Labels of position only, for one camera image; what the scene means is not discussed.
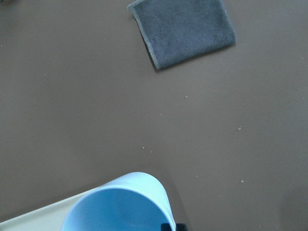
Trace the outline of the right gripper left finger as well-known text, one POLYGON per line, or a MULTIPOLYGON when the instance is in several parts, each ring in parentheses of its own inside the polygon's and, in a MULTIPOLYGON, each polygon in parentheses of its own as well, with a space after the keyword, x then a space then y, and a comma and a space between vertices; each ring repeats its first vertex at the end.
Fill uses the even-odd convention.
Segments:
POLYGON ((161 231, 171 231, 171 226, 169 223, 161 224, 161 231))

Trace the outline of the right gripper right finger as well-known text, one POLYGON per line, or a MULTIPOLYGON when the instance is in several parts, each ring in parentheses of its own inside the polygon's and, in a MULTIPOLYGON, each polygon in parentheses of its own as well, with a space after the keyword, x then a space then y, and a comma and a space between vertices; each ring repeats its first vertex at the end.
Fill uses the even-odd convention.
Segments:
POLYGON ((176 231, 187 231, 187 225, 184 223, 177 223, 176 231))

